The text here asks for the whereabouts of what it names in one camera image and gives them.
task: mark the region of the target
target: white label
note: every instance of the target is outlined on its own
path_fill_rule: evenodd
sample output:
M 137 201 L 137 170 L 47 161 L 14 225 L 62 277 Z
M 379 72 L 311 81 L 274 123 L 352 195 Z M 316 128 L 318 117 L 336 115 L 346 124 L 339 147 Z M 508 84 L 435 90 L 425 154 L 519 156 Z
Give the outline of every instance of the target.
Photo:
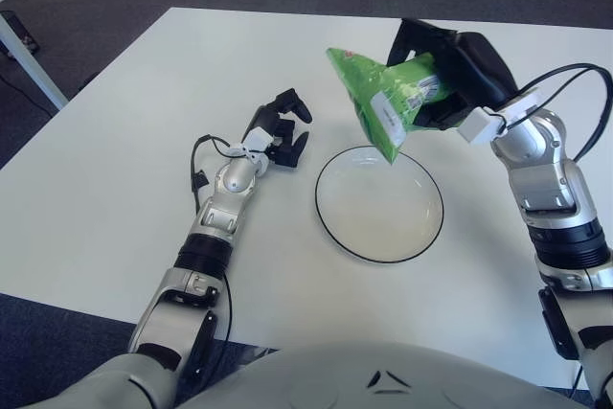
M 404 131 L 404 126 L 402 126 L 400 117 L 383 92 L 379 91 L 373 96 L 371 99 L 371 107 L 376 117 L 381 122 L 387 137 L 390 138 L 394 146 L 399 148 L 404 142 L 404 138 L 406 138 L 406 131 Z

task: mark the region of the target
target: black cable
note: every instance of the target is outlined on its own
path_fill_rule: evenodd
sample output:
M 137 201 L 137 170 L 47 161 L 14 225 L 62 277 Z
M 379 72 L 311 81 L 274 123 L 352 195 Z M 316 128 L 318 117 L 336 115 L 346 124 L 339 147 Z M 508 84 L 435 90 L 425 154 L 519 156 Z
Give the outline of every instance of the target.
M 222 138 L 220 138 L 218 136 L 213 136 L 212 134 L 205 134 L 204 136 L 202 136 L 202 137 L 200 137 L 200 138 L 198 138 L 196 140 L 196 142 L 194 143 L 193 148 L 192 148 L 192 157 L 190 159 L 190 181 L 191 181 L 191 185 L 192 185 L 193 201 L 194 201 L 194 204 L 195 204 L 195 212 L 196 212 L 196 214 L 198 214 L 198 212 L 200 211 L 200 200 L 198 199 L 198 190 L 200 189 L 200 187 L 198 186 L 198 184 L 195 183 L 195 179 L 197 177 L 197 173 L 195 171 L 195 153 L 198 151 L 198 148 L 200 146 L 202 146 L 203 144 L 205 144 L 205 143 L 207 143 L 209 141 L 213 141 L 213 146 L 215 147 L 215 150 L 222 157 L 225 157 L 225 158 L 242 158 L 242 157 L 246 156 L 245 154 L 241 154 L 241 155 L 228 155 L 227 153 L 223 153 L 221 151 L 221 149 L 219 148 L 219 146 L 217 145 L 217 142 L 220 142 L 221 144 L 223 144 L 227 148 L 230 146 L 230 143 L 228 143 L 225 139 L 222 139 Z M 265 152 L 263 152 L 261 150 L 250 150 L 250 152 L 253 152 L 253 153 L 265 153 Z
M 572 399 L 577 391 L 577 387 L 579 386 L 579 380 L 581 379 L 581 374 L 583 374 L 583 366 L 579 367 L 577 371 L 577 377 L 575 377 L 575 382 L 573 383 L 573 388 L 571 388 L 571 393 L 568 395 L 569 399 Z
M 592 147 L 599 141 L 599 139 L 601 138 L 602 134 L 604 133 L 604 130 L 606 128 L 606 125 L 608 123 L 609 117 L 611 115 L 611 109 L 613 108 L 613 78 L 611 78 L 611 74 L 609 73 L 609 71 L 607 71 L 606 69 L 597 66 L 595 64 L 589 64 L 589 63 L 584 63 L 584 62 L 579 62 L 576 64 L 568 64 L 566 66 L 562 66 L 562 67 L 558 67 L 557 69 L 554 69 L 552 71 L 549 71 L 545 74 L 543 74 L 542 76 L 537 77 L 536 79 L 528 82 L 526 85 L 524 85 L 518 92 L 518 94 L 523 94 L 526 91 L 528 91 L 530 88 L 532 88 L 533 86 L 535 86 L 536 84 L 552 77 L 555 76 L 557 74 L 560 74 L 562 72 L 567 72 L 567 71 L 571 71 L 574 69 L 582 69 L 581 72 L 575 74 L 574 76 L 572 76 L 570 79 L 568 79 L 560 88 L 558 88 L 558 90 L 554 93 L 554 95 L 549 98 L 545 103 L 541 104 L 538 108 L 542 108 L 545 104 L 549 103 L 553 98 L 555 98 L 562 90 L 564 90 L 572 81 L 574 81 L 575 79 L 577 79 L 579 76 L 585 74 L 588 71 L 595 71 L 597 72 L 603 82 L 604 82 L 604 86 L 606 87 L 606 99 L 604 101 L 604 108 L 602 109 L 602 113 L 601 113 L 601 117 L 599 119 L 599 122 L 596 126 L 596 128 L 594 129 L 594 132 L 591 134 L 591 136 L 588 138 L 588 140 L 586 141 L 586 143 L 583 145 L 583 147 L 581 148 L 581 150 L 579 151 L 579 153 L 575 156 L 575 158 L 573 159 L 575 162 L 578 162 L 587 152 L 589 152 Z M 524 117 L 523 119 L 521 119 L 521 122 L 524 122 L 526 120 L 527 117 Z M 511 124 L 508 129 L 511 129 L 515 126 L 518 125 L 518 122 Z
M 18 86 L 13 85 L 12 83 L 10 83 L 8 80 L 6 80 L 1 74 L 0 74 L 0 80 L 4 82 L 5 85 L 7 85 L 9 88 L 12 88 L 14 91 L 16 91 L 17 93 L 21 94 L 21 96 L 23 96 L 26 100 L 28 100 L 28 102 L 33 105 L 34 107 L 36 107 L 38 110 L 44 112 L 47 117 L 49 117 L 50 119 L 53 119 L 53 114 L 51 112 L 49 112 L 47 109 L 45 109 L 42 105 L 40 105 L 38 102 L 34 101 L 32 98 L 30 98 L 25 91 L 23 91 L 21 88 L 19 88 Z
M 217 369 L 219 368 L 219 364 L 221 364 L 221 360 L 223 359 L 223 356 L 225 355 L 226 350 L 228 349 L 230 331 L 232 330 L 233 311 L 232 311 L 232 293 L 230 292 L 230 284 L 228 283 L 228 278 L 226 277 L 225 273 L 223 274 L 223 282 L 225 283 L 226 291 L 228 292 L 228 329 L 226 330 L 226 337 L 223 339 L 223 344 L 221 345 L 221 351 L 219 352 L 217 361 L 213 365 L 213 368 L 211 369 L 211 372 L 209 373 L 209 376 L 207 377 L 207 379 L 204 382 L 202 382 L 202 384 L 198 387 L 198 390 L 196 391 L 197 394 L 202 392 L 206 388 L 208 388 L 208 386 L 211 384 L 211 381 L 213 380 L 213 377 L 215 377 Z
M 504 132 L 505 132 L 505 129 L 507 129 L 507 127 L 508 127 L 508 122 L 507 122 L 507 119 L 505 118 L 505 116 L 504 116 L 504 115 L 502 115 L 502 114 L 496 114 L 496 113 L 489 114 L 489 115 L 490 115 L 491 117 L 500 117 L 500 118 L 502 119 L 502 126 L 500 126 L 500 127 L 498 128 L 498 134 L 502 134 L 502 133 L 504 133 Z
M 203 145 L 204 143 L 208 142 L 208 141 L 213 141 L 213 145 L 215 146 L 216 151 L 227 158 L 239 158 L 239 157 L 244 157 L 244 155 L 237 155 L 237 156 L 233 156 L 233 155 L 225 155 L 223 152 L 221 152 L 221 150 L 219 150 L 219 147 L 217 146 L 217 141 L 219 141 L 221 144 L 223 144 L 225 147 L 229 147 L 230 143 L 228 143 L 227 141 L 225 141 L 224 139 L 221 139 L 217 136 L 212 136 L 210 134 L 207 134 L 205 136 L 202 136 L 200 138 L 198 138 L 195 142 L 195 144 L 193 145 L 192 148 L 192 156 L 190 158 L 190 178 L 192 181 L 192 191 L 193 191 L 193 199 L 195 201 L 195 212 L 196 214 L 198 214 L 198 212 L 200 211 L 200 199 L 198 198 L 198 188 L 196 187 L 196 185 L 193 182 L 194 176 L 195 176 L 195 166 L 194 166 L 194 158 L 195 158 L 195 153 L 198 150 L 198 148 Z M 196 394 L 202 392 L 204 389 L 206 389 L 209 384 L 211 383 L 211 380 L 213 379 L 213 377 L 215 376 L 217 369 L 219 368 L 219 364 L 221 363 L 221 360 L 223 359 L 223 356 L 226 353 L 226 350 L 228 349 L 228 342 L 230 340 L 230 332 L 232 331 L 232 318 L 233 318 L 233 309 L 232 309 L 232 292 L 230 291 L 230 283 L 228 282 L 228 277 L 226 277 L 226 274 L 223 274 L 223 282 L 226 285 L 226 292 L 228 293 L 228 329 L 226 330 L 226 336 L 223 339 L 223 344 L 221 345 L 221 351 L 219 352 L 219 356 L 217 357 L 217 361 L 216 363 L 213 365 L 213 368 L 211 369 L 211 372 L 209 373 L 209 376 L 207 377 L 206 380 L 204 380 L 198 387 L 197 391 L 195 392 Z
M 544 103 L 542 103 L 541 105 L 539 105 L 536 109 L 532 110 L 531 112 L 529 112 L 527 115 L 525 115 L 524 117 L 522 117 L 521 119 L 517 120 L 516 122 L 513 122 L 512 124 L 510 124 L 509 126 L 507 126 L 508 129 L 514 128 L 520 124 L 523 124 L 524 122 L 526 122 L 528 119 L 530 119 L 532 117 L 532 115 L 534 115 L 534 113 L 538 112 L 540 109 L 542 109 L 543 107 L 545 107 L 547 104 L 549 104 L 551 101 L 554 100 L 554 98 L 559 95 L 562 91 L 564 91 L 564 89 L 566 89 L 566 87 L 568 85 L 570 85 L 574 80 L 578 79 L 579 77 L 581 77 L 583 74 L 585 74 L 586 72 L 589 72 L 591 69 L 583 69 L 581 72 L 577 72 L 576 74 L 574 74 L 570 79 L 566 80 L 564 82 L 564 84 L 562 86 L 560 86 L 556 92 L 550 96 L 549 98 L 547 98 L 547 100 L 545 100 Z

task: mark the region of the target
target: green bag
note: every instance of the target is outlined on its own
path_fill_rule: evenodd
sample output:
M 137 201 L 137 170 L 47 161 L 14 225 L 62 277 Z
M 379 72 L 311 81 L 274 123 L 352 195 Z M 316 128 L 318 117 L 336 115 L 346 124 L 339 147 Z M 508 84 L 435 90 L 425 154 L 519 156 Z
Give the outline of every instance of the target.
M 336 48 L 327 54 L 349 91 L 366 136 L 390 164 L 409 131 L 429 129 L 413 125 L 420 107 L 452 93 L 437 77 L 429 53 L 392 67 Z

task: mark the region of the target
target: table leg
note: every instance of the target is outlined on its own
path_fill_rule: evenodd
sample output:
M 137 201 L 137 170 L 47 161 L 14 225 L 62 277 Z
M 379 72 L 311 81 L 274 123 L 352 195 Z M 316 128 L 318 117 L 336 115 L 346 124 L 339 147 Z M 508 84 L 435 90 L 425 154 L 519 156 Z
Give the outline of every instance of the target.
M 9 26 L 9 23 L 0 14 L 0 41 L 9 49 L 14 58 L 21 64 L 21 67 L 30 75 L 38 88 L 47 95 L 47 98 L 60 110 L 68 103 L 66 97 L 59 91 L 53 80 L 47 75 L 38 61 L 34 59 L 30 50 L 21 42 L 19 37 Z

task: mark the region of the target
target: white plate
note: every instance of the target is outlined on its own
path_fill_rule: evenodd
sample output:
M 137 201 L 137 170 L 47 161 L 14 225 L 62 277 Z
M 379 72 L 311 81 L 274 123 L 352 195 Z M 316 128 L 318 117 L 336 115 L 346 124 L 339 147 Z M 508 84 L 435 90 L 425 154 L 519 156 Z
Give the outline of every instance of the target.
M 332 238 L 368 261 L 412 259 L 443 226 L 443 200 L 428 171 L 402 153 L 390 165 L 374 147 L 334 156 L 319 174 L 315 203 Z

